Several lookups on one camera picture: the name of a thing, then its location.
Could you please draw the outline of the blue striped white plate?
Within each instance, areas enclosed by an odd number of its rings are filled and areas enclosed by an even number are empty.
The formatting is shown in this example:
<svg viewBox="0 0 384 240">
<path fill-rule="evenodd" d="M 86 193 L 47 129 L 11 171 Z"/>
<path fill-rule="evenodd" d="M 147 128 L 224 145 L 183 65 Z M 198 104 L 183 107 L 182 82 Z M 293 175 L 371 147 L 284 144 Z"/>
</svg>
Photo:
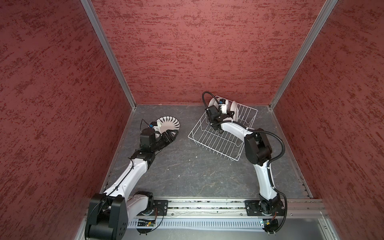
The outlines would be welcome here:
<svg viewBox="0 0 384 240">
<path fill-rule="evenodd" d="M 156 120 L 156 122 L 161 134 L 167 130 L 179 131 L 181 126 L 179 120 L 172 116 L 160 117 Z"/>
</svg>

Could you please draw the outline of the green red rimmed plate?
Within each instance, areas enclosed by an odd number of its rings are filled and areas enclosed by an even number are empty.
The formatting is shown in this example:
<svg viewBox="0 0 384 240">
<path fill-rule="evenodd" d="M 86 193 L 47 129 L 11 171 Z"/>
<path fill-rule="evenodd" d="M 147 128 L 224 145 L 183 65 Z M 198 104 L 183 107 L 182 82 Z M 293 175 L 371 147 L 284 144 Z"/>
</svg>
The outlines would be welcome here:
<svg viewBox="0 0 384 240">
<path fill-rule="evenodd" d="M 232 119 L 237 121 L 239 119 L 239 108 L 236 101 L 233 101 L 230 108 Z"/>
</svg>

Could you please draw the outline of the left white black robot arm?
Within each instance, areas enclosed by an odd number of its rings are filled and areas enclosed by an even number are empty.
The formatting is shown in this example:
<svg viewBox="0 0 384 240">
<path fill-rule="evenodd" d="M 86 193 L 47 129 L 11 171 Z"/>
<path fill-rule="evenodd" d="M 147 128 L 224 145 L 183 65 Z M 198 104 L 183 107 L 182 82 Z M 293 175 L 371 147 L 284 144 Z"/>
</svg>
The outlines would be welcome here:
<svg viewBox="0 0 384 240">
<path fill-rule="evenodd" d="M 90 200 L 85 239 L 121 240 L 128 223 L 140 213 L 154 210 L 153 193 L 139 191 L 132 197 L 132 190 L 147 172 L 156 154 L 172 143 L 179 128 L 149 127 L 142 130 L 140 147 L 129 158 L 129 165 L 122 175 L 102 194 Z"/>
</svg>

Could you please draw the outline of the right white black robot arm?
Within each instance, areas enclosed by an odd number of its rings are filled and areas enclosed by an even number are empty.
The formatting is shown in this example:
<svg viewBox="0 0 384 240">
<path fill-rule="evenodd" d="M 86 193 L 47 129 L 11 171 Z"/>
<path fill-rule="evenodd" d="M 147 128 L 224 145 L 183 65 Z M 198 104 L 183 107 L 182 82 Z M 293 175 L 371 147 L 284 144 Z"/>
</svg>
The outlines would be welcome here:
<svg viewBox="0 0 384 240">
<path fill-rule="evenodd" d="M 215 106 L 208 107 L 205 112 L 214 130 L 229 132 L 243 141 L 246 158 L 253 164 L 256 170 L 260 187 L 261 212 L 267 216 L 274 214 L 278 206 L 282 203 L 282 193 L 275 187 L 271 172 L 271 163 L 281 158 L 285 153 L 285 145 L 282 139 L 263 129 L 246 127 L 235 121 L 230 115 L 219 112 Z M 281 152 L 274 158 L 272 157 L 273 150 L 268 136 L 276 138 L 282 147 Z"/>
</svg>

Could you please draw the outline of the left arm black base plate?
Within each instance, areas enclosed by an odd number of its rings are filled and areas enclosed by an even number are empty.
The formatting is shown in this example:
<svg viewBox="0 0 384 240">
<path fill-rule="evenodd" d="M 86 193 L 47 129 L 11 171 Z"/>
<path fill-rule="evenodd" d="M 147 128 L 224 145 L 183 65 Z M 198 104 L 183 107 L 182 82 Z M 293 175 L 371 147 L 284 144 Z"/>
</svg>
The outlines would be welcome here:
<svg viewBox="0 0 384 240">
<path fill-rule="evenodd" d="M 148 208 L 141 212 L 142 216 L 166 216 L 168 211 L 168 200 L 150 200 Z"/>
</svg>

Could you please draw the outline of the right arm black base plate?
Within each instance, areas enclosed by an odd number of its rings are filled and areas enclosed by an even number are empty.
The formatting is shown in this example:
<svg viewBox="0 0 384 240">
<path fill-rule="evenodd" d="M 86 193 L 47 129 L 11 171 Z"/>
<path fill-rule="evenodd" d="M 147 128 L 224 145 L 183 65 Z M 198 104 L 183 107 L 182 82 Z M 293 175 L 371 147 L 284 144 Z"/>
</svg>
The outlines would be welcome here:
<svg viewBox="0 0 384 240">
<path fill-rule="evenodd" d="M 265 200 L 246 200 L 245 209 L 247 216 L 283 216 L 285 214 L 285 207 L 282 201 L 275 203 Z"/>
</svg>

